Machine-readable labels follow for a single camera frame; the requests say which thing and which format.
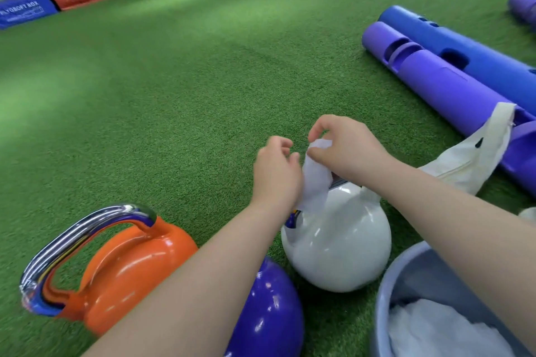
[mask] plastic basin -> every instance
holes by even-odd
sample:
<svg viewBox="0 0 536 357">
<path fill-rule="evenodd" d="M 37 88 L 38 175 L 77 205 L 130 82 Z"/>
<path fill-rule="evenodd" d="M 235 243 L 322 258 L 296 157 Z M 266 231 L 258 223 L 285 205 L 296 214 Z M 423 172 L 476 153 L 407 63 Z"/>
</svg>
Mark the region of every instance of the plastic basin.
<svg viewBox="0 0 536 357">
<path fill-rule="evenodd" d="M 484 322 L 495 327 L 516 356 L 531 356 L 510 330 L 423 241 L 400 254 L 383 276 L 370 339 L 372 357 L 394 357 L 388 333 L 389 310 L 394 305 L 405 305 L 417 299 L 452 306 L 470 322 Z"/>
</svg>

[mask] blue plyo box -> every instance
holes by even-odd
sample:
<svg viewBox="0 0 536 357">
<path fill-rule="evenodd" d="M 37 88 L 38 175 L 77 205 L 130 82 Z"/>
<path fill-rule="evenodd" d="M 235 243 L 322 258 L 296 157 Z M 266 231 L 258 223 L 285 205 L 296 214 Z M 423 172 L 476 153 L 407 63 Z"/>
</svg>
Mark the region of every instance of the blue plyo box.
<svg viewBox="0 0 536 357">
<path fill-rule="evenodd" d="M 2 0 L 0 29 L 7 29 L 57 12 L 56 6 L 50 0 Z"/>
</svg>

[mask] orange kettlebell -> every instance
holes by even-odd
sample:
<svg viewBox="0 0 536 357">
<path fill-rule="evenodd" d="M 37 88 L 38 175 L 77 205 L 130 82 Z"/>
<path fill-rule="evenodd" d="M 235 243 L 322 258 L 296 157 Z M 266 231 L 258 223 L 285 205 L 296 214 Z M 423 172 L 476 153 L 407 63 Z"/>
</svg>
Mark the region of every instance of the orange kettlebell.
<svg viewBox="0 0 536 357">
<path fill-rule="evenodd" d="M 134 226 L 99 249 L 78 291 L 52 285 L 61 264 L 98 233 L 119 223 Z M 109 206 L 79 220 L 32 259 L 20 280 L 23 306 L 37 315 L 82 320 L 101 336 L 196 251 L 188 233 L 151 209 L 134 204 Z"/>
</svg>

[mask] person's left hand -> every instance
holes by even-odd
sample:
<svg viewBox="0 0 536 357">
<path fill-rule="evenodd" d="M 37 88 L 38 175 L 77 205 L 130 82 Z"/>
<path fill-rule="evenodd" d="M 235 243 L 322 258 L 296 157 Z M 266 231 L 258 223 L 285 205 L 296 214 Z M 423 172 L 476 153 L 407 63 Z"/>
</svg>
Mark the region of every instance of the person's left hand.
<svg viewBox="0 0 536 357">
<path fill-rule="evenodd" d="M 272 136 L 261 148 L 253 166 L 251 203 L 263 203 L 290 213 L 303 189 L 300 154 L 291 152 L 292 141 Z"/>
</svg>

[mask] artificial turf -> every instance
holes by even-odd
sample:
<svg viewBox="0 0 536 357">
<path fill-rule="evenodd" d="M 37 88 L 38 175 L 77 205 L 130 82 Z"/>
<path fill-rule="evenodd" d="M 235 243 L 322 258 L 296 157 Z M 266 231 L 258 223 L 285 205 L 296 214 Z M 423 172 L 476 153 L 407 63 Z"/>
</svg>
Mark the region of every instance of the artificial turf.
<svg viewBox="0 0 536 357">
<path fill-rule="evenodd" d="M 106 0 L 1 32 L 0 355 L 76 356 L 92 343 L 80 323 L 24 311 L 18 281 L 95 209 L 145 203 L 202 245 L 248 203 L 267 137 L 304 153 L 323 113 L 365 122 L 412 165 L 435 159 L 461 136 L 363 51 L 361 35 L 400 4 L 536 65 L 536 38 L 506 1 Z M 512 212 L 533 204 L 500 171 L 481 196 Z M 420 239 L 383 207 L 394 258 Z M 58 285 L 75 288 L 105 238 Z M 378 284 L 327 293 L 291 270 L 279 237 L 269 254 L 303 302 L 303 355 L 366 355 Z"/>
</svg>

